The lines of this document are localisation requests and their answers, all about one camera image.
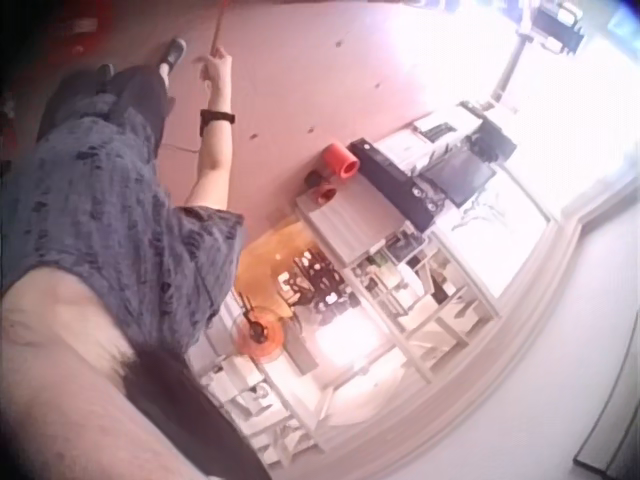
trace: red spool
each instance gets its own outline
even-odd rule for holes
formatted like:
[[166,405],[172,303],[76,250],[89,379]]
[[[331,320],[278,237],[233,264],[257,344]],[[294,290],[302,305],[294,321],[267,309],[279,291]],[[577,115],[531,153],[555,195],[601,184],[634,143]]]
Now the red spool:
[[343,180],[354,176],[360,168],[360,160],[340,143],[332,143],[322,151],[322,158],[329,170]]

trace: watch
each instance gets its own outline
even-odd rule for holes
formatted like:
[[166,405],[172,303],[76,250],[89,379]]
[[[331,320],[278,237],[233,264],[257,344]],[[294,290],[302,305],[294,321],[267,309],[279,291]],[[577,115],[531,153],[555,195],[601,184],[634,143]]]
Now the watch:
[[223,120],[231,125],[236,123],[236,116],[233,113],[214,112],[213,110],[200,110],[200,136],[204,135],[204,129],[215,120]]

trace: black hair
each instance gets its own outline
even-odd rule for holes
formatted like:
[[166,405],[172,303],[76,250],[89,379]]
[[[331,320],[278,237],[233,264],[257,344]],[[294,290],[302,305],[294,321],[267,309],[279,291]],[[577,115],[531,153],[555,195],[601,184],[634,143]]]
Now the black hair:
[[271,478],[180,352],[162,347],[134,351],[123,376],[126,397],[185,458],[205,475],[225,480]]

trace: hand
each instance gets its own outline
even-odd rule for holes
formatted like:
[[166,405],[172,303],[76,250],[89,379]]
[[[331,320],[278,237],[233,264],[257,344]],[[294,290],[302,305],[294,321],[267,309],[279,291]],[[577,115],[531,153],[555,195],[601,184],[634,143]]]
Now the hand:
[[196,59],[202,63],[200,78],[210,94],[209,104],[231,102],[231,62],[232,58],[222,47],[217,47],[213,55]]

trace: gray patterned shirt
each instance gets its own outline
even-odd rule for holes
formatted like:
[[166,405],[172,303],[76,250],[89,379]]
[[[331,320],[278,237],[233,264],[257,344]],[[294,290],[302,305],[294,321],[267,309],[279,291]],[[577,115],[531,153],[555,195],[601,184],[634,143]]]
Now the gray patterned shirt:
[[143,118],[103,119],[114,100],[70,106],[3,181],[2,295],[34,268],[59,268],[96,293],[130,342],[186,352],[232,286],[243,219],[173,208]]

